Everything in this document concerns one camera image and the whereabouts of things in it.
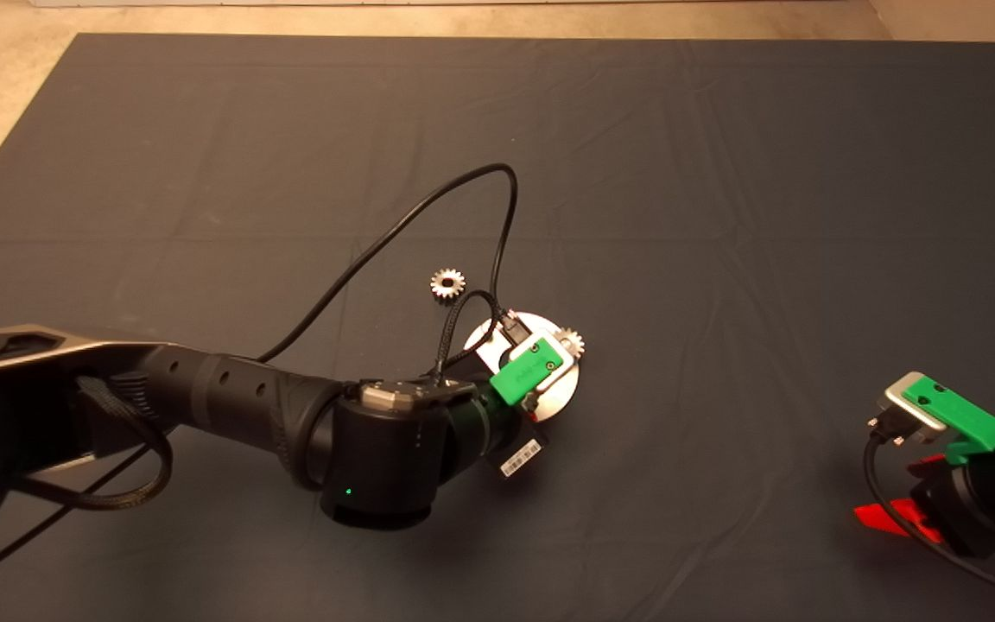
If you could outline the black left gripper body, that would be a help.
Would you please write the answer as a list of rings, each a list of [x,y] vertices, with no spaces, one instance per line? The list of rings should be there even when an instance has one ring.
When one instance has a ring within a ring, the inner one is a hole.
[[[514,478],[548,448],[548,437],[536,420],[540,394],[531,390],[509,404],[489,382],[478,385],[478,400],[489,424],[490,440],[483,454],[498,476]]]

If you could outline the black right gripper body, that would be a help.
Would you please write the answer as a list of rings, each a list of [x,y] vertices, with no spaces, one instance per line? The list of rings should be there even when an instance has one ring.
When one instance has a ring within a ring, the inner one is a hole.
[[[956,555],[986,559],[995,554],[995,452],[916,479],[911,499]]]

